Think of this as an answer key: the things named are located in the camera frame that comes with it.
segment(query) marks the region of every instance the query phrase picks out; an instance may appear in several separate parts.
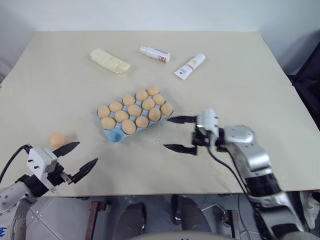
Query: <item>table surface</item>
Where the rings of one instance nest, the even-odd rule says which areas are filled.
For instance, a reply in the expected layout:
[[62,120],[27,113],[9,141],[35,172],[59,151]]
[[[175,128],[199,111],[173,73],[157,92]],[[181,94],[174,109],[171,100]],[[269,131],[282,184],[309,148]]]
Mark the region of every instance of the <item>table surface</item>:
[[[169,63],[139,52],[140,45],[171,53]],[[102,48],[132,64],[122,75],[90,60]],[[173,74],[197,53],[205,61],[185,80]],[[167,121],[110,144],[96,116],[102,104],[157,85],[176,113],[213,108],[219,125],[244,124],[257,134],[286,191],[320,189],[320,133],[258,32],[72,31],[36,32],[0,88],[0,168],[30,143],[48,147],[54,132],[81,144],[59,162],[67,173],[99,158],[77,184],[55,196],[237,193],[230,172],[205,148],[198,156],[163,144],[190,144],[191,124]],[[217,156],[232,165],[226,153]],[[2,186],[31,174],[21,153]]]

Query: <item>butter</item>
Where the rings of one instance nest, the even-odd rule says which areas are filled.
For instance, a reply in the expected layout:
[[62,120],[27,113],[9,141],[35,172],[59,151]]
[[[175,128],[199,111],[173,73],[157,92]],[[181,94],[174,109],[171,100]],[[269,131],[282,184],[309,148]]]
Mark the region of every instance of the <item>butter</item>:
[[119,58],[111,55],[110,53],[97,48],[90,53],[90,58],[101,67],[108,69],[114,73],[122,74],[130,68],[130,64]]

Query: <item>cream tube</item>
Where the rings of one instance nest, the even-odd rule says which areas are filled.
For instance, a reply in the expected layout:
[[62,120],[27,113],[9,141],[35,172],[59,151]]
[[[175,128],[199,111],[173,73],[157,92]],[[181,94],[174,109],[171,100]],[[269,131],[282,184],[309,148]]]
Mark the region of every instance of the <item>cream tube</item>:
[[150,58],[158,59],[159,61],[164,63],[169,62],[171,56],[169,52],[163,52],[149,46],[141,46],[140,52],[147,55]]
[[192,73],[204,60],[206,56],[202,53],[198,53],[185,65],[180,67],[177,71],[174,72],[179,78],[186,80],[186,78]]

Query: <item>egg carton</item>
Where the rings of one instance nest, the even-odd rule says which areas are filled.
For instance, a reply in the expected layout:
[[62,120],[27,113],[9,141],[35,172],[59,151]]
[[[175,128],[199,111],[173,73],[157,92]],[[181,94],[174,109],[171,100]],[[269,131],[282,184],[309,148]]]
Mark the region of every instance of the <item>egg carton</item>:
[[[134,97],[134,99],[136,99],[136,94],[135,94],[135,93],[132,94],[132,96]],[[128,113],[128,107],[129,107],[129,106],[125,106],[125,105],[124,105],[122,98],[118,99],[117,102],[119,102],[119,103],[121,103],[121,104],[123,105],[122,111],[125,111],[125,112],[130,116],[129,119],[130,119],[131,121],[133,121],[134,124],[136,124],[136,119],[137,119],[138,117],[136,117],[136,116],[131,116],[131,115]],[[138,106],[142,109],[142,113],[141,113],[140,116],[145,116],[145,117],[149,120],[149,118],[148,118],[149,111],[144,110],[144,109],[142,108],[142,103],[143,103],[143,101],[135,100],[135,103],[134,103],[134,104],[135,104],[135,105],[138,105]],[[157,108],[157,109],[159,109],[159,110],[160,110],[160,108],[161,108],[160,105],[154,105],[154,107]],[[115,119],[115,114],[116,114],[115,112],[111,112],[110,115],[109,115],[109,117],[110,117],[110,118],[113,118],[114,120],[116,120],[116,119]],[[149,120],[149,124],[148,124],[148,126],[147,126],[146,128],[137,127],[137,125],[135,125],[135,126],[136,126],[135,132],[138,132],[138,131],[144,130],[144,129],[148,129],[152,124],[159,123],[161,120],[167,119],[167,118],[170,117],[172,114],[173,114],[173,113],[171,113],[169,116],[161,115],[159,121],[151,121],[151,120]],[[115,124],[115,127],[114,127],[113,130],[106,130],[106,129],[103,129],[103,130],[104,130],[104,134],[105,134],[105,135],[107,136],[107,138],[109,139],[109,142],[112,143],[112,144],[114,144],[114,143],[119,143],[119,142],[121,142],[123,139],[125,139],[126,137],[131,136],[131,135],[126,134],[126,133],[122,130],[122,128],[121,128],[121,123],[119,123],[119,122],[117,122],[117,121],[116,121],[116,124]]]

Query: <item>white wall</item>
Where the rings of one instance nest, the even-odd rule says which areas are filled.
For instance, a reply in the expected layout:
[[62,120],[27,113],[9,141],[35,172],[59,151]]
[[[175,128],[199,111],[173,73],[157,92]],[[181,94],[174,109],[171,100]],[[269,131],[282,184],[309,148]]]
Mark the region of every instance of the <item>white wall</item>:
[[260,31],[286,73],[320,40],[320,0],[1,0],[0,73],[32,31]]

